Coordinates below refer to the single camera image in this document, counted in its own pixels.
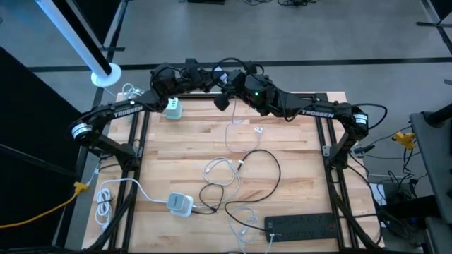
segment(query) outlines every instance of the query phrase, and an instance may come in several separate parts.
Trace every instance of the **charging cable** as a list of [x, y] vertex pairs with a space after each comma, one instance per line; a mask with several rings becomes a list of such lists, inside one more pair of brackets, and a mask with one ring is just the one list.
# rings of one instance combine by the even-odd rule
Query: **charging cable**
[[146, 194], [146, 192], [143, 190], [143, 187], [141, 187], [141, 184], [132, 178], [123, 178], [123, 179], [113, 179], [113, 180], [106, 180], [104, 181], [101, 185], [100, 185], [100, 190], [102, 190], [102, 187], [104, 186], [104, 184], [106, 183], [115, 183], [115, 182], [120, 182], [120, 181], [133, 181], [134, 183], [136, 183], [136, 185], [138, 185], [138, 187], [140, 188], [140, 191], [143, 193], [143, 195], [146, 197], [146, 199], [148, 199], [151, 202], [158, 202], [158, 203], [162, 203], [162, 204], [166, 204], [168, 203], [168, 201], [166, 200], [155, 200], [152, 198], [149, 198], [149, 196]]
[[256, 143], [256, 145], [255, 145], [253, 148], [251, 148], [251, 149], [248, 149], [248, 150], [233, 150], [233, 149], [227, 144], [227, 129], [228, 129], [231, 125], [237, 125], [237, 124], [243, 122], [242, 119], [239, 119], [239, 120], [234, 119], [236, 107], [237, 107], [237, 98], [234, 97], [234, 109], [232, 110], [231, 122], [228, 123], [228, 125], [226, 126], [226, 129], [225, 129], [225, 146], [226, 146], [226, 148], [227, 148], [230, 152], [234, 152], [234, 153], [237, 153], [237, 152], [250, 152], [250, 151], [252, 151], [252, 150], [257, 149], [257, 148], [259, 147], [259, 145], [261, 145], [261, 136], [262, 136], [262, 133], [263, 133], [263, 128], [262, 128], [262, 127], [255, 127], [254, 131], [256, 131], [256, 133], [257, 133], [257, 143]]
[[[108, 224], [110, 223], [110, 219], [112, 218], [112, 205], [111, 205], [111, 195], [110, 190], [108, 188], [102, 188], [97, 192], [96, 195], [97, 200], [97, 209], [95, 219], [96, 222], [102, 226], [102, 230], [104, 231]], [[100, 222], [97, 218], [98, 216], [105, 217], [105, 222]]]
[[[140, 191], [143, 193], [143, 195], [146, 197], [146, 199], [148, 199], [151, 202], [158, 202], [158, 203], [163, 203], [163, 204], [168, 203], [168, 201], [166, 201], [166, 200], [155, 200], [155, 199], [149, 198], [149, 196], [143, 190], [143, 187], [141, 187], [141, 184], [135, 179], [123, 178], [123, 179], [106, 180], [100, 185], [99, 191], [97, 192], [97, 195], [96, 195], [97, 209], [96, 209], [96, 214], [95, 214], [95, 220], [100, 226], [102, 226], [102, 230], [105, 230], [107, 228], [108, 224], [110, 223], [110, 219], [112, 218], [112, 205], [110, 204], [112, 199], [111, 199], [110, 190], [108, 188], [103, 188], [103, 186], [106, 183], [114, 183], [114, 182], [120, 182], [120, 181], [133, 181], [134, 183], [136, 183], [136, 185], [138, 185], [138, 187], [140, 188]], [[101, 222], [98, 219], [98, 217], [105, 217], [105, 221]]]
[[[231, 211], [231, 214], [234, 214], [234, 212], [236, 212], [238, 210], [248, 210], [248, 211], [251, 212], [251, 215], [248, 216], [248, 218], [246, 218], [246, 220], [245, 220], [245, 224], [246, 225], [249, 225], [249, 226], [253, 226], [253, 224], [259, 225], [259, 219], [256, 217], [256, 215], [254, 215], [254, 210], [252, 210], [250, 207], [237, 207], [233, 211]], [[249, 226], [245, 226], [245, 225], [242, 226], [240, 233], [238, 233], [234, 229], [234, 227], [232, 226], [231, 216], [229, 216], [227, 218], [227, 222], [229, 223], [229, 228], [231, 228], [232, 233], [235, 235], [235, 237], [237, 237], [237, 242], [239, 244], [240, 250], [243, 252], [243, 254], [246, 254], [246, 252], [244, 250], [244, 246], [242, 244], [251, 243], [251, 242], [255, 241], [256, 237], [258, 235], [257, 234], [258, 231], [255, 230], [254, 235], [250, 239], [246, 240], [244, 237], [245, 237], [246, 233], [248, 233], [248, 230], [250, 229]], [[265, 254], [267, 254], [268, 251], [270, 250], [270, 247], [273, 244], [273, 237], [274, 236], [275, 236], [275, 234], [273, 234], [273, 233], [270, 234], [270, 243], [268, 244], [268, 247], [267, 247], [267, 249], [265, 251]]]
[[127, 99], [133, 99], [138, 96], [141, 96], [144, 93], [144, 90], [134, 87], [131, 83], [126, 83], [122, 86], [122, 95]]
[[[228, 167], [229, 167], [229, 169], [230, 169], [231, 172], [232, 172], [232, 178], [231, 178], [231, 181], [229, 181], [229, 182], [227, 182], [227, 183], [218, 183], [218, 182], [211, 181], [211, 180], [209, 180], [209, 179], [207, 178], [207, 175], [208, 175], [208, 174], [209, 174], [209, 173], [210, 173], [210, 172], [211, 172], [211, 171], [212, 171], [219, 163], [221, 163], [221, 162], [226, 162], [227, 165], [228, 165]], [[230, 199], [230, 198], [231, 198], [231, 197], [239, 190], [240, 185], [241, 185], [239, 172], [235, 169], [235, 167], [234, 167], [234, 165], [233, 165], [233, 163], [232, 163], [232, 160], [230, 160], [230, 159], [228, 159], [228, 158], [225, 158], [225, 157], [216, 157], [216, 158], [210, 160], [210, 161], [204, 166], [204, 169], [203, 169], [203, 178], [204, 178], [204, 180], [206, 180], [209, 184], [213, 184], [213, 185], [217, 185], [217, 186], [222, 186], [222, 187], [230, 186], [232, 183], [234, 183], [235, 179], [237, 179], [237, 181], [238, 181], [237, 187], [232, 191], [231, 194], [229, 194], [225, 199], [220, 200], [220, 202], [211, 205], [211, 207], [214, 207], [214, 206], [216, 206], [216, 205], [219, 205], [219, 204], [224, 203], [224, 202], [226, 202], [227, 200], [229, 200], [229, 199]], [[204, 207], [207, 207], [207, 206], [205, 206], [205, 205], [195, 205], [194, 207], [195, 207], [195, 208], [204, 208]]]

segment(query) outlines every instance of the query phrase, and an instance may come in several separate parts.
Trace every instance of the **power adapter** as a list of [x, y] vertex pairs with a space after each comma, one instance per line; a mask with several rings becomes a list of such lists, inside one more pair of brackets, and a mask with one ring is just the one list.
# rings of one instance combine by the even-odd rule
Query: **power adapter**
[[181, 193], [171, 193], [168, 198], [167, 207], [171, 210], [171, 214], [188, 217], [191, 214], [194, 200], [189, 195]]
[[163, 111], [167, 119], [179, 120], [182, 117], [182, 105], [179, 99], [168, 99], [167, 108]]

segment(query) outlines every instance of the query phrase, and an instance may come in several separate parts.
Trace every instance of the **concrete floor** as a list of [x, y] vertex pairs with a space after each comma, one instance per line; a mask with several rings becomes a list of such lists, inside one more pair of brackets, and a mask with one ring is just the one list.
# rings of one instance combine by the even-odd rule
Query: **concrete floor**
[[[26, 66], [83, 65], [82, 60], [34, 1], [0, 0], [0, 45]], [[131, 1], [126, 11], [118, 46], [117, 64], [183, 62], [196, 57], [201, 62], [227, 56], [243, 60], [283, 61], [322, 59], [382, 59], [451, 56], [434, 28], [421, 28], [416, 21], [429, 20], [415, 0], [321, 0], [301, 8], [285, 8], [276, 1], [247, 6], [227, 0], [226, 5], [188, 4], [168, 0]], [[452, 63], [386, 64], [362, 66], [300, 66], [266, 68], [275, 83], [288, 91], [345, 91], [351, 103], [373, 102], [388, 107], [387, 119], [363, 141], [408, 126], [413, 112], [436, 110], [450, 103]], [[49, 86], [81, 111], [89, 110], [95, 87], [89, 72], [37, 73]], [[124, 71], [120, 84], [146, 89], [148, 71]], [[120, 91], [115, 85], [110, 90]], [[104, 93], [103, 102], [114, 98]], [[368, 108], [371, 122], [381, 116]], [[370, 153], [399, 157], [403, 149], [385, 140]], [[390, 169], [401, 175], [401, 160], [367, 157], [373, 174]], [[87, 180], [95, 166], [90, 158]], [[425, 168], [420, 156], [409, 168], [421, 176]], [[382, 178], [371, 178], [380, 181]], [[420, 181], [419, 196], [432, 194], [427, 178]], [[93, 191], [79, 197], [68, 239], [69, 248], [80, 248]], [[391, 249], [405, 249], [386, 238]]]

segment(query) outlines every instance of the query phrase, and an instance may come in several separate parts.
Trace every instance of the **outlet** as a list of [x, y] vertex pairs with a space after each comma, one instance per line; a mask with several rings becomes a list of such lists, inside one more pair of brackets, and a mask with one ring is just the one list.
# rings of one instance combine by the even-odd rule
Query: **outlet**
[[265, 218], [267, 241], [270, 232], [276, 233], [273, 241], [300, 241], [336, 238], [337, 229], [332, 214], [303, 214]]

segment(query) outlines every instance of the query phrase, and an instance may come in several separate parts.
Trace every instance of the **wooden table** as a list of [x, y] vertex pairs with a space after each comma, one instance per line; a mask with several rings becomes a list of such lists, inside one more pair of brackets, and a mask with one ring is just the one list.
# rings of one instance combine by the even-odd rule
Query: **wooden table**
[[[328, 92], [330, 101], [345, 102], [344, 92]], [[226, 111], [219, 111], [209, 99], [183, 99], [184, 113], [179, 121], [167, 120], [162, 114], [153, 113], [147, 132], [140, 183], [146, 193], [155, 199], [166, 200], [171, 192], [179, 192], [194, 197], [199, 203], [198, 193], [206, 185], [203, 168], [214, 157], [224, 156], [234, 160], [237, 165], [245, 153], [231, 153], [225, 147], [225, 127], [231, 121], [233, 105]], [[237, 101], [235, 113], [242, 119], [238, 125], [230, 126], [228, 144], [237, 149], [252, 148], [256, 144], [256, 126], [263, 127], [259, 148], [269, 150], [278, 159], [282, 174], [278, 189], [267, 200], [243, 204], [252, 207], [261, 221], [266, 216], [288, 214], [313, 214], [331, 212], [325, 171], [322, 164], [319, 137], [315, 118], [298, 116], [293, 122], [285, 122], [274, 116], [260, 117], [243, 102]], [[126, 143], [129, 136], [130, 117], [114, 120], [110, 126], [109, 137]], [[334, 121], [338, 140], [344, 130]], [[116, 163], [114, 159], [104, 165]], [[364, 175], [364, 169], [350, 160], [349, 164]], [[228, 182], [232, 172], [225, 165], [219, 165], [209, 174], [213, 181]], [[119, 167], [101, 171], [97, 180], [100, 184], [108, 179], [121, 176]], [[240, 171], [242, 186], [232, 200], [255, 200], [269, 193], [277, 180], [278, 169], [273, 159], [262, 152], [251, 155]], [[356, 173], [345, 170], [345, 178], [354, 215], [375, 213], [371, 193]], [[237, 182], [225, 189], [232, 192]], [[109, 183], [113, 196], [117, 195], [119, 183]], [[204, 193], [207, 202], [217, 202], [219, 188], [211, 188]], [[231, 210], [239, 205], [230, 205]], [[83, 241], [83, 247], [90, 246], [101, 234], [94, 216], [97, 204], [95, 197]], [[244, 220], [248, 214], [239, 212], [237, 217]], [[119, 226], [117, 246], [121, 246], [124, 234], [126, 214]], [[379, 236], [379, 223], [376, 217], [359, 218], [363, 229], [376, 240]], [[341, 219], [346, 246], [350, 246], [347, 224]], [[259, 233], [257, 241], [245, 245], [245, 251], [264, 252], [268, 243]], [[335, 239], [292, 241], [274, 243], [271, 252], [308, 252], [335, 251], [338, 244]], [[170, 214], [165, 205], [148, 202], [138, 192], [129, 252], [227, 252], [239, 251], [237, 238], [232, 234], [227, 214], [221, 209], [214, 215], [192, 214], [188, 218]]]

